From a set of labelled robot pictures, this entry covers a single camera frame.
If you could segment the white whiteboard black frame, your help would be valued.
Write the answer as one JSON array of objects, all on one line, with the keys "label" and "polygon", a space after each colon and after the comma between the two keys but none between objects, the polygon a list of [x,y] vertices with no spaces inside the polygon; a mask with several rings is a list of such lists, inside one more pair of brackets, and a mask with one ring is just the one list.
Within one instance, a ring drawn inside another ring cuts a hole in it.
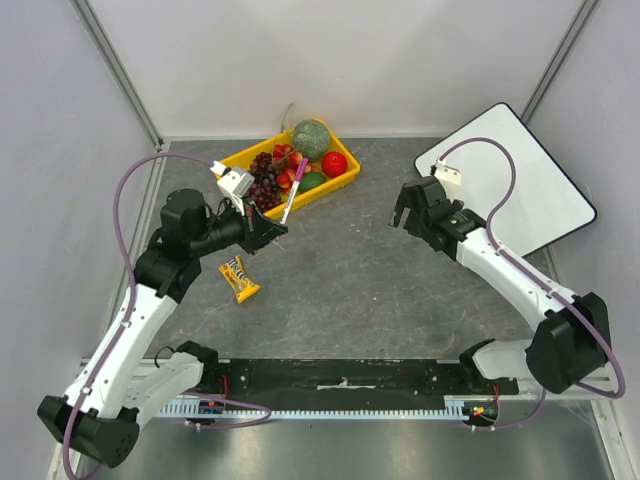
[{"label": "white whiteboard black frame", "polygon": [[497,103],[419,155],[421,176],[438,159],[462,177],[447,196],[486,219],[502,199],[491,231],[520,256],[593,223],[597,210],[506,103]]}]

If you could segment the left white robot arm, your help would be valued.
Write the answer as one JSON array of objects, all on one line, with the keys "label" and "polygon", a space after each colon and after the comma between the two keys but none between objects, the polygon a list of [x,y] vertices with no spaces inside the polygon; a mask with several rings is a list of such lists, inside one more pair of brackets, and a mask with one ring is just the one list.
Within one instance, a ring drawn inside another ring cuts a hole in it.
[{"label": "left white robot arm", "polygon": [[188,341],[167,365],[132,381],[151,340],[201,273],[201,258],[240,246],[249,254],[287,233],[254,203],[215,213],[195,189],[172,192],[161,225],[138,258],[134,284],[98,349],[61,396],[47,395],[37,415],[56,441],[115,468],[130,454],[148,421],[185,391],[208,393],[219,382],[216,351]]}]

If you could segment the white marker with pink cap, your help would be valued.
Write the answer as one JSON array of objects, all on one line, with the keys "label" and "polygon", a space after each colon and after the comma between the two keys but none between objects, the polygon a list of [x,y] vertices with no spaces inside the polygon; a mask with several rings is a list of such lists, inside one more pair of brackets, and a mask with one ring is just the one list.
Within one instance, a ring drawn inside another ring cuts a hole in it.
[{"label": "white marker with pink cap", "polygon": [[287,219],[289,217],[289,214],[290,214],[291,209],[293,207],[293,203],[294,203],[295,197],[296,197],[298,189],[299,189],[300,182],[301,182],[301,180],[302,180],[302,178],[303,178],[303,176],[304,176],[304,174],[306,172],[306,167],[308,165],[308,162],[309,162],[309,160],[306,157],[304,157],[301,160],[300,164],[298,165],[298,168],[296,170],[296,174],[295,174],[292,186],[291,186],[291,190],[289,192],[289,196],[288,196],[287,202],[285,204],[282,217],[280,219],[280,223],[282,225],[285,225],[286,222],[287,222]]}]

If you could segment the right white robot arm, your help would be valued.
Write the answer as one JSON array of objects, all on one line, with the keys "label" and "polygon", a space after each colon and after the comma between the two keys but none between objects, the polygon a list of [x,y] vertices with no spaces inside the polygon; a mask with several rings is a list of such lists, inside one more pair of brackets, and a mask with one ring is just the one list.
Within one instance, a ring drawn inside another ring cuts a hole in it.
[{"label": "right white robot arm", "polygon": [[606,364],[611,336],[604,300],[577,295],[541,274],[493,236],[480,216],[449,200],[435,177],[402,186],[390,224],[479,275],[533,331],[529,340],[489,339],[467,349],[460,358],[468,362],[457,371],[465,391],[481,393],[494,379],[517,377],[561,394]]}]

